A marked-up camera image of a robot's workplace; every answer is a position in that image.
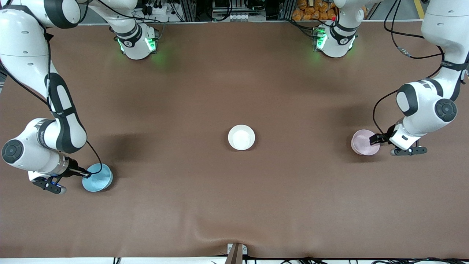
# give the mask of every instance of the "brown tabletop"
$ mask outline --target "brown tabletop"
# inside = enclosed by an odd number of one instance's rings
[[[439,65],[400,54],[381,23],[364,23],[340,59],[286,23],[169,25],[142,61],[122,55],[107,26],[50,32],[54,65],[115,178],[100,193],[63,179],[67,193],[54,195],[0,162],[0,257],[209,256],[241,242],[256,257],[469,258],[465,87],[455,121],[422,138],[427,154],[350,148],[356,130],[377,131],[381,96]],[[438,52],[396,40],[414,56]],[[2,144],[51,117],[10,79],[0,113]],[[394,97],[378,108],[384,129],[401,117]],[[251,150],[228,145],[236,124],[256,132]],[[97,161],[88,147],[71,157]]]

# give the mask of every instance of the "cable connector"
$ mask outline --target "cable connector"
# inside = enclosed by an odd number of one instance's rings
[[[401,48],[401,47],[397,47],[397,49],[399,50],[400,53],[406,55],[407,57],[411,57],[410,53],[406,49]]]

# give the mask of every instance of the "brown table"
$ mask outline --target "brown table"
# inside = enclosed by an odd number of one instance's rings
[[[349,146],[356,130],[376,131],[381,96],[439,64],[401,55],[381,23],[364,23],[340,59],[286,23],[170,25],[142,61],[121,55],[106,26],[50,31],[53,62],[115,179],[101,193],[64,179],[58,196],[0,162],[0,257],[209,256],[240,242],[257,257],[469,258],[466,87],[456,120],[421,140],[427,154],[384,146],[361,157]],[[437,52],[396,40],[415,56]],[[50,117],[11,80],[0,111],[0,142]],[[393,98],[379,106],[384,129],[400,117]],[[236,124],[257,133],[250,151],[229,147]],[[96,162],[88,147],[71,156]]]

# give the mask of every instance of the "yellow tape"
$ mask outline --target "yellow tape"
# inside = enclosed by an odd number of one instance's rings
[[[418,17],[423,19],[425,17],[424,9],[420,0],[414,0],[415,8],[417,8]]]

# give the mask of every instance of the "light blue cup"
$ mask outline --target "light blue cup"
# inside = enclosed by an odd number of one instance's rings
[[[93,164],[88,168],[89,172],[97,172],[101,168],[99,163]],[[103,164],[103,169],[96,174],[92,174],[88,179],[83,178],[83,187],[89,192],[99,192],[111,185],[113,181],[113,173],[111,169]]]

